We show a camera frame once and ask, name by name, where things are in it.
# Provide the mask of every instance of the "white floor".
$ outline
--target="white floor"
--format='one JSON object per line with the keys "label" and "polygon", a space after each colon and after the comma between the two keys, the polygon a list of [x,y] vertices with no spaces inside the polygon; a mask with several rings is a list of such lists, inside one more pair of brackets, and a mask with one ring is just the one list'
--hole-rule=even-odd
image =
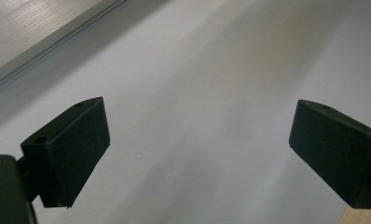
{"label": "white floor", "polygon": [[371,127],[371,0],[130,0],[0,87],[0,154],[103,96],[112,145],[40,223],[338,223],[296,101]]}

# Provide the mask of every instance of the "white surface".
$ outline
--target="white surface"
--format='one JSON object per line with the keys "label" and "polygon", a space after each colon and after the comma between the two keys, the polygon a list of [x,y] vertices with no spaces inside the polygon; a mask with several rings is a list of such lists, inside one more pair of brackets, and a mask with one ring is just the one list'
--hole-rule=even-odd
{"label": "white surface", "polygon": [[103,96],[112,145],[40,223],[338,223],[288,147],[299,98],[371,127],[371,0],[132,0],[0,88],[0,153]]}
{"label": "white surface", "polygon": [[117,0],[0,0],[0,80],[75,34]]}

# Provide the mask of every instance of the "clamp jaw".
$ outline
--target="clamp jaw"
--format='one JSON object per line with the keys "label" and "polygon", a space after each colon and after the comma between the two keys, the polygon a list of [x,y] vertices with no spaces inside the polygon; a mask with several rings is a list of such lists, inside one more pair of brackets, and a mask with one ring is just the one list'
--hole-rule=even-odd
{"label": "clamp jaw", "polygon": [[37,223],[31,202],[71,207],[110,145],[103,98],[71,106],[21,143],[16,161],[0,155],[0,223]]}
{"label": "clamp jaw", "polygon": [[290,147],[348,205],[371,209],[371,128],[327,105],[299,100]]}

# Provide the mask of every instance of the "gray table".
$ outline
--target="gray table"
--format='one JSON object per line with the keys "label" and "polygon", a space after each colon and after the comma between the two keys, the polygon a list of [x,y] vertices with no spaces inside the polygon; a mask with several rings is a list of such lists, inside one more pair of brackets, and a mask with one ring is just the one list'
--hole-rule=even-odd
{"label": "gray table", "polygon": [[0,87],[0,154],[103,96],[112,136],[40,223],[338,223],[288,147],[300,98],[371,127],[371,0],[132,0]]}

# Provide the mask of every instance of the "black clamp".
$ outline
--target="black clamp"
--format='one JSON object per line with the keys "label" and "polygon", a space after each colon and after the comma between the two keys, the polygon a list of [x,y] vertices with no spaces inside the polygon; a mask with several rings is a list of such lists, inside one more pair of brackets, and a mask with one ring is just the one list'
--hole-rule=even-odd
{"label": "black clamp", "polygon": [[299,100],[290,147],[348,205],[371,209],[371,128],[327,105]]}
{"label": "black clamp", "polygon": [[0,155],[0,223],[37,223],[31,202],[71,207],[110,145],[103,98],[73,105],[21,148],[18,161]]}

